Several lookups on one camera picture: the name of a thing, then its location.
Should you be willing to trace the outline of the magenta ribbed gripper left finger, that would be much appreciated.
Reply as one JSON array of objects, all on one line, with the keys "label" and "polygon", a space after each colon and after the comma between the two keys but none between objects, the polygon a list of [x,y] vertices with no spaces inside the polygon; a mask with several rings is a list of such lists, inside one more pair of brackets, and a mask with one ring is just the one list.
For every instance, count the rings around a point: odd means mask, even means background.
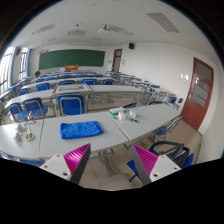
[{"label": "magenta ribbed gripper left finger", "polygon": [[41,169],[74,184],[78,184],[85,170],[90,154],[91,146],[86,144],[65,155],[54,155],[41,166]]}]

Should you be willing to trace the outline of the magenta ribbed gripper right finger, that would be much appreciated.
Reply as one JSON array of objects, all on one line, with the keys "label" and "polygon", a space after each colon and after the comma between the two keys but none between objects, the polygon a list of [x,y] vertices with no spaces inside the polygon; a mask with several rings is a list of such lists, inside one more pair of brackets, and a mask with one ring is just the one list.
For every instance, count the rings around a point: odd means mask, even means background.
[{"label": "magenta ribbed gripper right finger", "polygon": [[143,185],[148,185],[180,170],[180,167],[166,155],[157,156],[135,144],[132,145],[131,152]]}]

